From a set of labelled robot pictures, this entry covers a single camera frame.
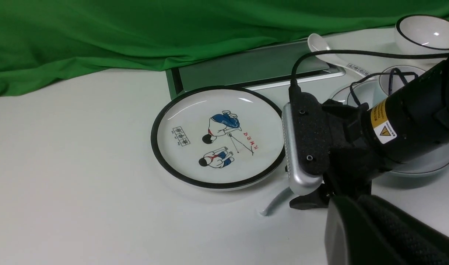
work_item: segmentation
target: white table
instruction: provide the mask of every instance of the white table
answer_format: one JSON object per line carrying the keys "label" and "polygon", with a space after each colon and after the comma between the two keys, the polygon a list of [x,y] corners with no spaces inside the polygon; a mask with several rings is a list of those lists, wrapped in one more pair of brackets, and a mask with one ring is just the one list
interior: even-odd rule
{"label": "white table", "polygon": [[[399,52],[392,29],[327,40],[335,49]],[[342,57],[371,72],[411,63]],[[324,101],[353,80],[302,89]],[[288,101],[285,88],[262,94]],[[117,69],[0,98],[0,265],[326,264],[326,210],[256,213],[283,167],[251,188],[216,193],[159,166],[150,129],[169,101],[164,72]],[[381,177],[373,193],[449,236],[449,171]]]}

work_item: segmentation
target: warning label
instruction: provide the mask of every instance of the warning label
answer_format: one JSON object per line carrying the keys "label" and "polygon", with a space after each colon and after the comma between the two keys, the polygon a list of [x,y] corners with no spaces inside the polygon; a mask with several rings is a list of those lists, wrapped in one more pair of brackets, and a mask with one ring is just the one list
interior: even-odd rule
{"label": "warning label", "polygon": [[378,105],[372,108],[371,121],[373,128],[388,121],[388,118],[386,117],[385,103],[386,99],[384,101],[381,101]]}
{"label": "warning label", "polygon": [[391,136],[390,132],[388,131],[388,129],[386,129],[386,126],[383,126],[383,129],[381,130],[380,133],[381,136]]}
{"label": "warning label", "polygon": [[385,103],[386,99],[374,106],[370,114],[373,131],[382,144],[386,144],[396,138],[396,132],[386,116]]}

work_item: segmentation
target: green cloth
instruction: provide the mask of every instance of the green cloth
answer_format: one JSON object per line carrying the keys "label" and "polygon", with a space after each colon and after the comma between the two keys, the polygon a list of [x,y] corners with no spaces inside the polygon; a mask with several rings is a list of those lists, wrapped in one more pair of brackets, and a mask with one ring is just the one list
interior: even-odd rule
{"label": "green cloth", "polygon": [[449,19],[449,0],[0,0],[0,96],[111,67],[159,71],[313,32],[384,27],[408,14]]}

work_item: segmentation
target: black cable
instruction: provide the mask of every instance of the black cable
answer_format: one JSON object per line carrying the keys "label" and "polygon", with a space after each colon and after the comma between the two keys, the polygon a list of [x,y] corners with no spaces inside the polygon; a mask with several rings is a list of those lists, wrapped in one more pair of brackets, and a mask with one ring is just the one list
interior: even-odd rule
{"label": "black cable", "polygon": [[391,95],[393,93],[393,77],[394,75],[398,75],[401,79],[401,82],[403,82],[403,85],[407,85],[408,81],[406,80],[406,76],[408,75],[414,75],[414,78],[418,78],[418,74],[416,74],[415,72],[401,72],[401,70],[399,68],[393,68],[390,71],[390,77],[388,79],[388,96]]}
{"label": "black cable", "polygon": [[358,54],[358,55],[368,55],[368,56],[376,56],[376,57],[384,57],[384,58],[393,58],[393,59],[439,59],[439,58],[447,58],[448,53],[439,53],[439,54],[425,54],[425,55],[404,55],[404,54],[391,54],[384,52],[368,52],[365,50],[319,50],[316,52],[310,52],[305,55],[302,55],[297,59],[295,64],[293,65],[293,69],[291,70],[291,81],[290,81],[290,89],[295,89],[298,87],[297,81],[297,70],[300,66],[301,62],[311,56],[323,55],[323,54]]}
{"label": "black cable", "polygon": [[360,103],[360,100],[357,97],[357,95],[355,95],[354,86],[356,84],[362,84],[363,82],[365,82],[365,81],[369,80],[370,78],[375,77],[377,75],[390,75],[391,79],[388,81],[388,95],[391,95],[391,90],[393,87],[393,79],[392,79],[393,75],[399,75],[399,77],[401,78],[401,81],[403,82],[404,85],[408,84],[408,81],[406,80],[405,76],[414,75],[415,78],[418,78],[418,74],[416,74],[415,72],[401,72],[398,68],[395,68],[395,69],[397,69],[399,72],[396,73],[395,71],[391,70],[389,73],[374,73],[374,74],[370,74],[370,75],[360,79],[359,81],[352,82],[349,86],[349,91],[350,91],[350,95],[354,99],[357,106],[360,106],[361,103]]}

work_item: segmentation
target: plate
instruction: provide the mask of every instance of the plate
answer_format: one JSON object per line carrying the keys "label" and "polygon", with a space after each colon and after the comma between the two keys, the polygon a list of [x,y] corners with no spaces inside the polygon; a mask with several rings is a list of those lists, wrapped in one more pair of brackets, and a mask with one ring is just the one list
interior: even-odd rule
{"label": "plate", "polygon": [[[367,102],[370,107],[373,107],[373,92],[376,88],[378,88],[378,82],[371,80],[354,86],[354,92],[361,103]],[[348,86],[337,89],[330,98],[356,107]],[[448,166],[449,143],[387,173],[402,177],[425,177],[438,174]]]}
{"label": "plate", "polygon": [[151,144],[170,174],[219,191],[263,180],[285,157],[280,109],[242,88],[202,88],[174,99],[157,116]]}

